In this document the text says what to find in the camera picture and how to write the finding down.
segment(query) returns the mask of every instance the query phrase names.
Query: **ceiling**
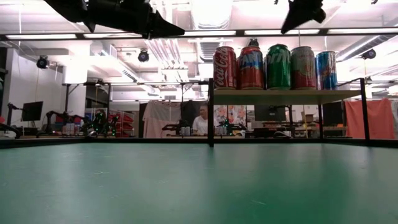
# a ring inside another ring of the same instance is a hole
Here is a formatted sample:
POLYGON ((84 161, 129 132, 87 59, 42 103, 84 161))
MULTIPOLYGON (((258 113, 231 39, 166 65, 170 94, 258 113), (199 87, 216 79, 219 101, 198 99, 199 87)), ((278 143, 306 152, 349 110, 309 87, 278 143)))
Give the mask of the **ceiling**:
MULTIPOLYGON (((288 10, 287 0, 279 0, 278 5, 273 5, 271 0, 234 0, 232 4, 229 29, 280 29, 288 10)), ((152 0, 151 3, 159 11, 162 1, 152 0)), ((189 0, 163 0, 163 4, 172 6, 172 21, 175 25, 186 30, 193 29, 191 9, 192 4, 189 0)), ((315 21, 308 22, 301 28, 320 28, 320 27, 380 27, 398 17, 398 0, 379 0, 377 4, 371 4, 370 0, 323 0, 323 9, 327 14, 324 23, 318 24, 315 21)), ((56 33, 56 32, 88 32, 88 29, 81 24, 68 22, 57 14, 47 3, 40 0, 13 0, 0 1, 0 34, 20 33, 56 33)), ((97 26, 95 32, 116 32, 117 30, 108 27, 97 26)), ((274 44, 285 44, 289 49, 300 45, 311 46, 315 53, 324 50, 339 52, 363 36, 329 36, 324 37, 260 37, 258 38, 261 50, 266 53, 267 49, 274 44)), ((225 45, 234 47, 236 52, 246 46, 248 38, 233 37, 226 38, 225 45)), ((178 39, 178 46, 184 64, 188 68, 190 79, 198 78, 200 74, 197 64, 202 63, 198 59, 197 44, 190 39, 178 39)), ((112 45, 118 50, 118 58, 124 61, 128 67, 137 72, 141 78, 149 81, 161 81, 162 77, 158 74, 159 62, 149 51, 149 61, 141 63, 137 56, 140 49, 146 49, 144 40, 102 40, 104 46, 112 45)), ((90 45, 91 40, 69 40, 69 41, 31 41, 23 42, 23 49, 29 47, 36 49, 68 49, 73 56, 85 54, 83 46, 90 45)), ((374 49, 377 57, 366 61, 352 58, 338 64, 338 79, 350 80, 363 77, 365 74, 377 74, 396 66, 397 54, 394 52, 398 47, 398 38, 395 37, 374 49)), ((89 71, 89 77, 115 77, 120 74, 108 74, 101 69, 101 65, 96 65, 89 71)), ((390 80, 398 78, 398 73, 392 72, 379 75, 373 80, 390 80)), ((127 87, 123 91, 140 90, 137 87, 127 87)))

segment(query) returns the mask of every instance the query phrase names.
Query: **person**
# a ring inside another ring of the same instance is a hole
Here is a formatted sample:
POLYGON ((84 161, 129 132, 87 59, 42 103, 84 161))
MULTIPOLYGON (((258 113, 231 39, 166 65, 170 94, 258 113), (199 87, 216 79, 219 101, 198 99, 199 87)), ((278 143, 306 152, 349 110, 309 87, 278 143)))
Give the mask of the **person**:
POLYGON ((193 120, 193 134, 207 134, 207 104, 200 106, 199 114, 200 116, 193 120))

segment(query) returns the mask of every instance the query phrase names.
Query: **red fabric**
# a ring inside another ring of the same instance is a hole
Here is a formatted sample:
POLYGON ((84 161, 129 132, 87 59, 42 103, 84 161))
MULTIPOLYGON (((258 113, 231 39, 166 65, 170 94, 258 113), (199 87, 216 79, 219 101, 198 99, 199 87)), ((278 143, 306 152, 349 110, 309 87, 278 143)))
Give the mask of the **red fabric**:
MULTIPOLYGON (((394 120, 391 102, 387 99, 367 101, 369 133, 371 139, 395 139, 394 120)), ((361 101, 346 101, 347 127, 346 135, 364 139, 364 126, 361 101)))

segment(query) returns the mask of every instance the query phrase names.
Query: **camera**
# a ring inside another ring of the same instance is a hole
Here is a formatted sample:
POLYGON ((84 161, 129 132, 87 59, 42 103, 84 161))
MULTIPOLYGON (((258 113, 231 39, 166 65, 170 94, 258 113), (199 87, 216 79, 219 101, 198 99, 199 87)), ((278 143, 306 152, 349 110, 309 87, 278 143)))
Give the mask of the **camera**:
POLYGON ((147 62, 149 60, 149 54, 147 49, 141 49, 141 52, 138 55, 138 61, 147 62))
POLYGON ((376 51, 371 49, 361 55, 363 59, 374 59, 376 57, 376 51))
POLYGON ((41 55, 36 63, 37 68, 41 68, 41 69, 49 68, 50 63, 47 59, 48 59, 47 56, 41 55))

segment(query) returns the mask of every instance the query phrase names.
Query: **shelf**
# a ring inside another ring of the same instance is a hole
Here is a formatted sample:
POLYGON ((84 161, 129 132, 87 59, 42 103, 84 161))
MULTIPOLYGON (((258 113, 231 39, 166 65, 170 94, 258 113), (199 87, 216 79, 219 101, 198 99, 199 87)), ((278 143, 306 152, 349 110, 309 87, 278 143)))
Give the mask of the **shelf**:
POLYGON ((360 95, 359 90, 215 90, 215 105, 321 105, 360 95))

